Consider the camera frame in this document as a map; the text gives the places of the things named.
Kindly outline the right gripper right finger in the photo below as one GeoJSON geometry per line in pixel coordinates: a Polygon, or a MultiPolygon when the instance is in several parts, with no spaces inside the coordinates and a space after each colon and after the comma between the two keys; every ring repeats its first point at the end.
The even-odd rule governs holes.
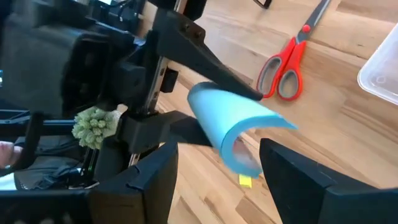
{"type": "Polygon", "coordinates": [[[269,138],[259,148],[262,170],[283,223],[318,223],[327,188],[374,190],[269,138]]]}

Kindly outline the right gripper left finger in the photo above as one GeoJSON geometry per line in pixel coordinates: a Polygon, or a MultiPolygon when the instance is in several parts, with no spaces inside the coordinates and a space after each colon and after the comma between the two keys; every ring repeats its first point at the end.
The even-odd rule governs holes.
{"type": "Polygon", "coordinates": [[[178,170],[168,141],[136,165],[102,181],[89,196],[94,224],[167,224],[178,170]]]}

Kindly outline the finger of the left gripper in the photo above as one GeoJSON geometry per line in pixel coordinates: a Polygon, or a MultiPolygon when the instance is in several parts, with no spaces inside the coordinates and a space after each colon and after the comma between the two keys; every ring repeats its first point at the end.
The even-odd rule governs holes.
{"type": "Polygon", "coordinates": [[[205,45],[205,30],[184,15],[159,8],[154,19],[158,55],[177,62],[222,89],[259,101],[262,94],[244,83],[205,45]]]}
{"type": "Polygon", "coordinates": [[[124,112],[118,123],[118,141],[129,152],[146,152],[150,148],[174,139],[177,142],[210,146],[198,120],[180,111],[150,115],[124,112]]]}

